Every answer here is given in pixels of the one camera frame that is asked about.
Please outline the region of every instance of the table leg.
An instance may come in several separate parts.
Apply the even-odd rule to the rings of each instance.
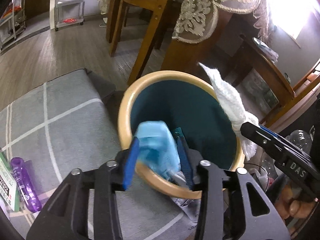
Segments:
[[[176,70],[196,75],[197,63],[210,51],[220,38],[233,14],[219,9],[219,19],[210,38],[196,44],[171,41],[165,54],[161,70]]]
[[[120,0],[110,0],[109,11],[107,14],[107,28],[106,28],[106,39],[109,43],[112,42],[112,37],[115,32],[117,14],[119,11]]]

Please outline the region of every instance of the black cable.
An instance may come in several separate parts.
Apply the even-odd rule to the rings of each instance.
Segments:
[[[246,163],[245,165],[254,165],[254,166],[258,166],[258,167],[260,167],[260,168],[262,168],[262,169],[265,170],[265,172],[266,172],[266,174],[267,174],[267,176],[268,176],[267,186],[266,186],[266,188],[265,188],[265,190],[264,190],[264,192],[266,192],[266,191],[267,191],[267,188],[268,188],[268,186],[269,186],[269,174],[268,174],[267,170],[266,170],[264,167],[262,167],[262,166],[260,166],[260,165],[257,165],[257,164],[253,164],[253,163]]]

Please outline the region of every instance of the wooden floor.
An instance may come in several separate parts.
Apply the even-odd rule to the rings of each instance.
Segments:
[[[0,57],[0,110],[33,88],[78,68],[87,68],[110,80],[117,90],[127,88],[127,80],[137,57],[147,23],[129,18],[123,28],[115,57],[108,54],[109,44],[102,20],[84,22],[58,32],[38,34]],[[168,33],[160,50],[150,56],[144,74],[159,70]]]

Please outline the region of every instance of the clear plastic bottle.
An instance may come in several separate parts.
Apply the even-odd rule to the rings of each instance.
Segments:
[[[295,130],[288,135],[286,139],[309,155],[312,146],[312,140],[307,132]]]

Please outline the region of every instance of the bright window light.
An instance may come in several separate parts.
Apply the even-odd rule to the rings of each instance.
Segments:
[[[268,0],[273,23],[296,39],[316,0]]]

